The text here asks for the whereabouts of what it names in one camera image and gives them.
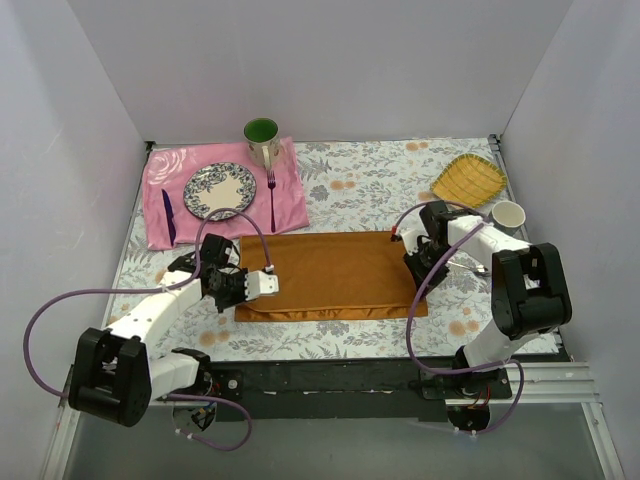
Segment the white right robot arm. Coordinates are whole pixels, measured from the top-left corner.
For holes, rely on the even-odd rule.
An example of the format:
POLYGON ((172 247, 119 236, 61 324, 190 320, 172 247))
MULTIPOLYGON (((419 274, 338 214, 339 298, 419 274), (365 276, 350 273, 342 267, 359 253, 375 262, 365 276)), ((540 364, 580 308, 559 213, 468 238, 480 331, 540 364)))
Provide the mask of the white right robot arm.
POLYGON ((469 399, 475 406, 507 399, 507 363, 526 343, 568 323, 572 306, 557 248, 530 244, 498 228, 484 215, 442 200, 416 206, 422 229, 391 231, 405 248, 404 263, 417 288, 409 314, 449 273, 462 251, 490 276, 491 321, 455 353, 450 368, 420 363, 412 387, 429 400, 469 399))

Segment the orange cloth napkin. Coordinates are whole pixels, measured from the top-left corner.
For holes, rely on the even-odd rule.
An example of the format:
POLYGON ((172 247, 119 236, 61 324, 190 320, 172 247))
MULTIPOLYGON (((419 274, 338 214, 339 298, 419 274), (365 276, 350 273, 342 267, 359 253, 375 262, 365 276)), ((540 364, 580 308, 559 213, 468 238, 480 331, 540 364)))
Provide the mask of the orange cloth napkin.
POLYGON ((276 235, 267 238, 279 292, 235 309, 237 322, 405 318, 416 285, 404 245, 386 232, 276 235))

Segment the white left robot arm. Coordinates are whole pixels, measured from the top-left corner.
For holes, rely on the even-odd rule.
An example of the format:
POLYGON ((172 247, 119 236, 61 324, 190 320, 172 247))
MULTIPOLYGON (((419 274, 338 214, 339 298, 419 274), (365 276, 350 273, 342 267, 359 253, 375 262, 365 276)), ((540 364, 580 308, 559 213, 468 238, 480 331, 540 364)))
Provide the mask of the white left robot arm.
POLYGON ((174 392, 193 400, 221 391, 207 354, 177 348, 153 360, 149 349, 191 306, 200 302, 226 274, 241 270, 233 242, 208 234, 199 250, 174 260, 157 285, 109 327, 87 329, 79 338, 71 376, 69 405, 127 427, 137 424, 151 401, 174 392))

